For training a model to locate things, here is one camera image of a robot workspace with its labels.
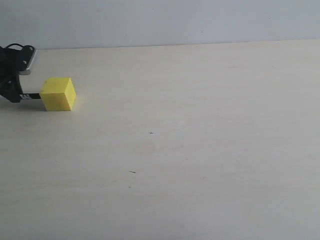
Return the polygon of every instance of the wall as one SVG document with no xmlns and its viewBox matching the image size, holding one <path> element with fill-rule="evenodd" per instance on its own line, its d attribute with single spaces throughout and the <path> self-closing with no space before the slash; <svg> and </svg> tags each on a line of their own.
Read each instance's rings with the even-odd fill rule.
<svg viewBox="0 0 320 240">
<path fill-rule="evenodd" d="M 317 0 L 2 0 L 0 45 L 41 49 L 320 38 Z"/>
</svg>

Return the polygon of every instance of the black cable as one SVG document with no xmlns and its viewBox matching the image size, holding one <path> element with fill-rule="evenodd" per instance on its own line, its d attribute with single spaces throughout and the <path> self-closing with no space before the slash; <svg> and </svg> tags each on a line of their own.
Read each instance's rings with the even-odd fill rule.
<svg viewBox="0 0 320 240">
<path fill-rule="evenodd" d="M 10 48 L 10 47 L 12 47 L 12 46 L 19 46 L 19 47 L 21 47 L 21 48 L 24 47 L 23 45 L 21 45 L 21 44 L 19 44 L 19 43 L 12 43 L 12 44 L 9 44 L 8 46 L 6 46 L 5 49 L 8 49 L 8 48 Z"/>
</svg>

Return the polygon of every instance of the white table surface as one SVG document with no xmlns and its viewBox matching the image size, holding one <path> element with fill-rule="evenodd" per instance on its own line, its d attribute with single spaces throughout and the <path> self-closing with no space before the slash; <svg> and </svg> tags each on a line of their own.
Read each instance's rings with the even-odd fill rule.
<svg viewBox="0 0 320 240">
<path fill-rule="evenodd" d="M 41 50 L 21 84 L 50 77 L 72 112 L 0 99 L 1 240 L 320 239 L 320 40 Z"/>
</svg>

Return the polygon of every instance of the yellow cube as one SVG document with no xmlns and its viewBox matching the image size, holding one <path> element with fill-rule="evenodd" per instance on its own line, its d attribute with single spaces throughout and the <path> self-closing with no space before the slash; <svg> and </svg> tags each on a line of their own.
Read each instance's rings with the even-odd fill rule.
<svg viewBox="0 0 320 240">
<path fill-rule="evenodd" d="M 45 81 L 40 97 L 47 111 L 71 111 L 76 91 L 71 77 L 53 77 Z"/>
</svg>

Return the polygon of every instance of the yellow block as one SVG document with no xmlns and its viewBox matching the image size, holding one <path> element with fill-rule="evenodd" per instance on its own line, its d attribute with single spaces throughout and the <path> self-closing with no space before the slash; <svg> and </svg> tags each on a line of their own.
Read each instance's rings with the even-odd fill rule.
<svg viewBox="0 0 320 240">
<path fill-rule="evenodd" d="M 71 77 L 53 77 L 45 81 L 40 97 L 47 111 L 71 111 L 76 91 Z"/>
</svg>

